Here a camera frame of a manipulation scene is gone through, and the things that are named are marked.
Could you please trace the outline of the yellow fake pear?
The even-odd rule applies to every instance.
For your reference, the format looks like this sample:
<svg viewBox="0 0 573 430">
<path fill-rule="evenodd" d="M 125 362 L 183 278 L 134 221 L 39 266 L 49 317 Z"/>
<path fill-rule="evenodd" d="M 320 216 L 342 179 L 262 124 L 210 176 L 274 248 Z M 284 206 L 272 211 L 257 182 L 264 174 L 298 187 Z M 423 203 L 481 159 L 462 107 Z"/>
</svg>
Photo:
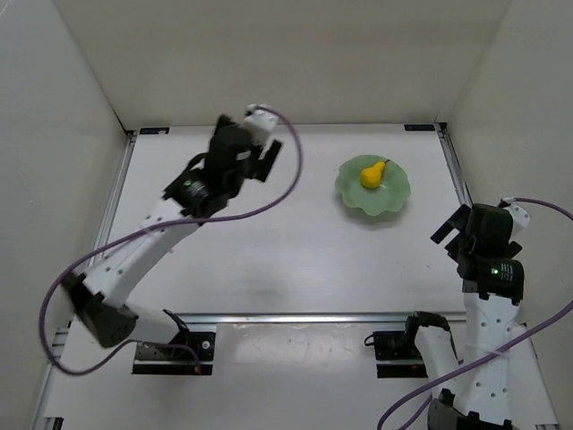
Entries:
<svg viewBox="0 0 573 430">
<path fill-rule="evenodd" d="M 372 166 L 364 168 L 360 173 L 362 187 L 370 190 L 380 187 L 387 164 L 387 161 L 380 160 Z"/>
</svg>

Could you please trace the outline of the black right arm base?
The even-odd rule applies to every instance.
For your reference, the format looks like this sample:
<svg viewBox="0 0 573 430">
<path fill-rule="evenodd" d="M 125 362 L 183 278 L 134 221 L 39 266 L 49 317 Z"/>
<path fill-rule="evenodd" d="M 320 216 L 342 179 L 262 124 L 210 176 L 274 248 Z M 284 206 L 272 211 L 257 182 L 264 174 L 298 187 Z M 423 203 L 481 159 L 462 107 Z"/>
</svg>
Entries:
<svg viewBox="0 0 573 430">
<path fill-rule="evenodd" d="M 403 331 L 374 331 L 363 344 L 374 350 L 378 379 L 427 377 L 421 354 Z"/>
</svg>

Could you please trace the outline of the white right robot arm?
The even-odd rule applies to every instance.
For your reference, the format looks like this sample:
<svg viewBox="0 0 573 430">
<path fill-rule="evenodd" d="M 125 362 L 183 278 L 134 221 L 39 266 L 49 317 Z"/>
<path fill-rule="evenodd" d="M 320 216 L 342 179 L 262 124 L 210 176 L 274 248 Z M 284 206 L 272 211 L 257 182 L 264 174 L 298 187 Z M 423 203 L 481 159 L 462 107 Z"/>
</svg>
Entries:
<svg viewBox="0 0 573 430">
<path fill-rule="evenodd" d="M 530 215 L 514 203 L 461 205 L 431 236 L 444 243 L 462 280 L 466 350 L 458 362 L 448 329 L 437 314 L 426 316 L 415 335 L 428 376 L 436 384 L 429 410 L 431 429 L 510 429 L 506 356 L 525 270 L 516 258 L 515 235 Z"/>
</svg>

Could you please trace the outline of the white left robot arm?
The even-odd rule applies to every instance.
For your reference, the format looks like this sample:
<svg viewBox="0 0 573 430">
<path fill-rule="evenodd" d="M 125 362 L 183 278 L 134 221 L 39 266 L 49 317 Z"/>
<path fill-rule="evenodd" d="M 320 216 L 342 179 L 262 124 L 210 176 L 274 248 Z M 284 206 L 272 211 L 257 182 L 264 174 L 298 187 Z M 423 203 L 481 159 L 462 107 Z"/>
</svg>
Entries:
<svg viewBox="0 0 573 430">
<path fill-rule="evenodd" d="M 173 313 L 152 312 L 128 297 L 175 245 L 226 208 L 244 180 L 266 180 L 282 146 L 269 140 L 277 122 L 262 109 L 248 112 L 240 123 L 220 116 L 208 151 L 195 156 L 165 188 L 142 222 L 142 236 L 107 252 L 84 272 L 64 277 L 78 318 L 101 347 L 128 339 L 186 343 L 189 331 Z"/>
</svg>

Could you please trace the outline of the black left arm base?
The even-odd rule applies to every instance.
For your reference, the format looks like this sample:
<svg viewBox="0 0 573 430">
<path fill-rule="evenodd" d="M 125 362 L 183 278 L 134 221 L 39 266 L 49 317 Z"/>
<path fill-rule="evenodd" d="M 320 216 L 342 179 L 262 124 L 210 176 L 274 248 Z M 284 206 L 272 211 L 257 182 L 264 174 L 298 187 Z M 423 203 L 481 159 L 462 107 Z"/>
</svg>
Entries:
<svg viewBox="0 0 573 430">
<path fill-rule="evenodd" d="M 137 343 L 132 374 L 211 376 L 216 347 L 215 325 L 187 323 L 164 309 L 162 337 Z"/>
</svg>

